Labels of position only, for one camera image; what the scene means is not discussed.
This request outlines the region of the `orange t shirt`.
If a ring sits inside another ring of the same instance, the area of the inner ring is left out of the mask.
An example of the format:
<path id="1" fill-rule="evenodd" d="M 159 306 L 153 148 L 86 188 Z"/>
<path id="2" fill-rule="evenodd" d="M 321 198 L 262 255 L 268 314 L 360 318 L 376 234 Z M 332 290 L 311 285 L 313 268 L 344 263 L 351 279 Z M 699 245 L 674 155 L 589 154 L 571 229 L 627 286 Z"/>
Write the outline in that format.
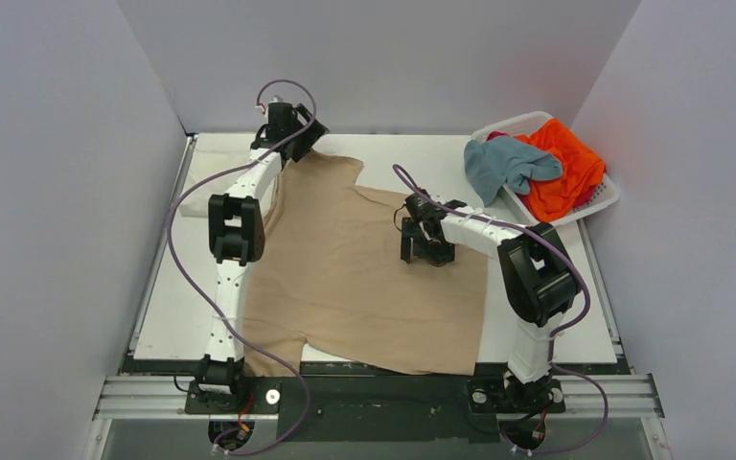
<path id="1" fill-rule="evenodd" d="M 530 135 L 515 138 L 549 153 L 562 165 L 562 175 L 548 181 L 530 181 L 531 191 L 521 200 L 538 221 L 550 222 L 565 217 L 592 198 L 603 181 L 605 161 L 559 120 L 552 118 Z"/>

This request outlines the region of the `white plastic laundry basket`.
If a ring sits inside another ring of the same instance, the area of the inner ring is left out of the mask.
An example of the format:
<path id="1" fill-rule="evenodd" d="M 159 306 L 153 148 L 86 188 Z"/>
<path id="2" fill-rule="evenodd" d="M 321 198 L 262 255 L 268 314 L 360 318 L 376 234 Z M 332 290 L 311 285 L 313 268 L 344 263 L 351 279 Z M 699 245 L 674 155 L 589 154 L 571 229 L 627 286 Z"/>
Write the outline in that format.
<path id="1" fill-rule="evenodd" d="M 478 142 L 485 142 L 493 132 L 515 136 L 531 136 L 535 132 L 539 131 L 550 120 L 554 120 L 554 117 L 549 113 L 544 111 L 532 111 L 484 126 L 473 132 L 471 134 L 471 138 Z M 508 187 L 504 187 L 498 195 L 519 222 L 525 224 L 537 224 L 539 222 L 523 200 Z M 611 204 L 615 203 L 618 198 L 618 187 L 613 184 L 606 174 L 604 174 L 602 181 L 593 188 L 590 198 L 587 201 L 581 203 L 579 206 L 575 206 L 563 217 L 551 220 L 551 223 L 554 225 L 565 225 L 572 221 L 582 219 L 604 210 Z"/>

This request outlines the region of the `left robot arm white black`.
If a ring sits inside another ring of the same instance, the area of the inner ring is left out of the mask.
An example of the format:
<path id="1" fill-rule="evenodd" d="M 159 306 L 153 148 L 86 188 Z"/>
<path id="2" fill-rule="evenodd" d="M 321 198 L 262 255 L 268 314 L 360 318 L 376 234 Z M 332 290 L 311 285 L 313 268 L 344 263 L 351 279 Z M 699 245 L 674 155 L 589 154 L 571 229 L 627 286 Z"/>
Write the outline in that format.
<path id="1" fill-rule="evenodd" d="M 235 181 L 208 199 L 208 245 L 217 272 L 212 308 L 218 323 L 191 390 L 225 412 L 240 411 L 252 398 L 240 328 L 254 265 L 265 253 L 266 193 L 287 162 L 300 161 L 328 133 L 300 103 L 274 99 L 264 113 L 266 123 L 256 132 L 249 158 L 232 171 Z"/>

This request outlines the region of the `blue grey t shirt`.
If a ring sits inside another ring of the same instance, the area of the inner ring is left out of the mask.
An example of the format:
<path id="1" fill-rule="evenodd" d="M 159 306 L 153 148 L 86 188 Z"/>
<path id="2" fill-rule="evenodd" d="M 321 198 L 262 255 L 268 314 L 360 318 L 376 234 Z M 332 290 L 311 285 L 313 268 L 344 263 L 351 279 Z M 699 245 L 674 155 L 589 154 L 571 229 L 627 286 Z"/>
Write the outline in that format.
<path id="1" fill-rule="evenodd" d="M 511 136 L 464 147 L 464 171 L 484 206 L 490 206 L 505 186 L 519 195 L 530 193 L 531 181 L 551 181 L 563 176 L 564 168 L 551 153 Z"/>

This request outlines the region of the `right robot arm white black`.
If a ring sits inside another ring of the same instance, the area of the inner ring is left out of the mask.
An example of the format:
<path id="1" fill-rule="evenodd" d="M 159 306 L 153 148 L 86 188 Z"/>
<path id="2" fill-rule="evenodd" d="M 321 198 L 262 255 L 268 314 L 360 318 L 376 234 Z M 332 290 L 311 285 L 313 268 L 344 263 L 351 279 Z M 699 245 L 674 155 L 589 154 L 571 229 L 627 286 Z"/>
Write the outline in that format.
<path id="1" fill-rule="evenodd" d="M 459 246 L 498 263 L 507 303 L 517 317 L 513 351 L 502 382 L 477 408 L 495 403 L 503 413 L 532 413 L 563 400 L 552 379 L 553 331 L 560 327 L 581 284 L 569 267 L 556 229 L 504 222 L 460 200 L 439 203 L 423 192 L 409 195 L 401 223 L 401 258 L 436 266 L 454 261 Z"/>

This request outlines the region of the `tan t shirt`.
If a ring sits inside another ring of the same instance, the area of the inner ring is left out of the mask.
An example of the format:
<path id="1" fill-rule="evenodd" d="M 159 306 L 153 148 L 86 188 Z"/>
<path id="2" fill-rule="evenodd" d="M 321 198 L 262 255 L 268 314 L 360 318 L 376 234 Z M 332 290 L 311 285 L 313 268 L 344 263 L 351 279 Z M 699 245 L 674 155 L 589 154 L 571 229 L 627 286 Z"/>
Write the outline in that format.
<path id="1" fill-rule="evenodd" d="M 473 372 L 488 263 L 458 247 L 442 267 L 401 258 L 403 195 L 361 187 L 362 163 L 313 152 L 288 164 L 247 289 L 245 360 L 288 374 L 305 347 L 403 374 Z"/>

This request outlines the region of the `aluminium rail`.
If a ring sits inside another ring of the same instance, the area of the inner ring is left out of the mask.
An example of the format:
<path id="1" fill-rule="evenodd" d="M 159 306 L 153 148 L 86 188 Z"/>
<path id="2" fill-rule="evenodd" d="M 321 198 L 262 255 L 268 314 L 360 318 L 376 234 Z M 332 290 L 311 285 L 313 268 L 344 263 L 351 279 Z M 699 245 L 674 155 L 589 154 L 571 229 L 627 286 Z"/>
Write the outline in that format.
<path id="1" fill-rule="evenodd" d="M 615 375 L 595 376 L 609 401 L 612 418 L 646 419 L 664 417 L 653 376 Z M 600 393 L 589 382 L 560 376 L 563 418 L 586 418 L 601 414 Z M 95 419 L 112 420 L 233 420 L 233 413 L 201 413 L 187 410 L 188 395 L 178 391 L 173 380 L 154 376 L 108 377 L 99 396 Z"/>

